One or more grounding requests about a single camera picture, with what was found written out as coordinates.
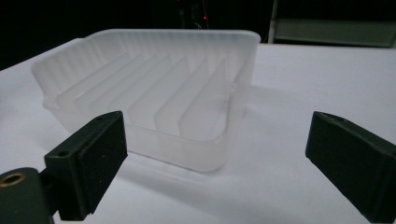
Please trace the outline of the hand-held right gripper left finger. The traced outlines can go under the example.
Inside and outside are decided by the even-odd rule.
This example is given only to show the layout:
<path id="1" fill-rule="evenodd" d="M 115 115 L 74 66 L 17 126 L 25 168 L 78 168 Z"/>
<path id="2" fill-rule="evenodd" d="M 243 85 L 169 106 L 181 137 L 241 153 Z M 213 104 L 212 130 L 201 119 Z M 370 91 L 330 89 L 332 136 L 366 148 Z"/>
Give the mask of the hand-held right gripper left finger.
<path id="1" fill-rule="evenodd" d="M 94 213 L 126 158 L 123 114 L 109 112 L 89 121 L 45 156 L 52 210 L 67 221 Z"/>

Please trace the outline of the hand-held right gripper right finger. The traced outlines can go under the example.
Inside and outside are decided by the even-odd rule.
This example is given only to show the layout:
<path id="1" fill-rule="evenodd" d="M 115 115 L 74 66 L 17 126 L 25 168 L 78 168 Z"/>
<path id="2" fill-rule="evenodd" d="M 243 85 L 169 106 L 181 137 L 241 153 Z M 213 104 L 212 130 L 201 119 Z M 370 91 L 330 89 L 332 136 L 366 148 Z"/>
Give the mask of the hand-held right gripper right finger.
<path id="1" fill-rule="evenodd" d="M 369 222 L 396 221 L 396 145 L 347 119 L 316 111 L 305 156 Z"/>

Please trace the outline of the translucent ribbed plastic tray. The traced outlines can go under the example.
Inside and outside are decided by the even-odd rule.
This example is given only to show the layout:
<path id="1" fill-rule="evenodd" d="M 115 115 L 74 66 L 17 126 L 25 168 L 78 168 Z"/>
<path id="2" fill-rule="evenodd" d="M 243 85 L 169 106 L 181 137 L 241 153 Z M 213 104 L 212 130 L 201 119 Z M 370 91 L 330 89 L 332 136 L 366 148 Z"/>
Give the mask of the translucent ribbed plastic tray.
<path id="1" fill-rule="evenodd" d="M 67 131 L 119 110 L 130 151 L 211 172 L 229 157 L 260 42 L 244 30 L 110 29 L 31 71 Z"/>

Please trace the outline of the grey metal shelf frame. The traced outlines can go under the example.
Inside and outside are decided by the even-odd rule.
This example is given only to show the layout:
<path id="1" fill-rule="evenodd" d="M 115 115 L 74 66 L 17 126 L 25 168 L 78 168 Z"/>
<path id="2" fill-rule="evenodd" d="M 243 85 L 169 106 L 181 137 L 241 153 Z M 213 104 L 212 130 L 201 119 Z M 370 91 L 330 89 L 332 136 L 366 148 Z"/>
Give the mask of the grey metal shelf frame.
<path id="1" fill-rule="evenodd" d="M 274 0 L 268 41 L 396 48 L 396 0 Z"/>

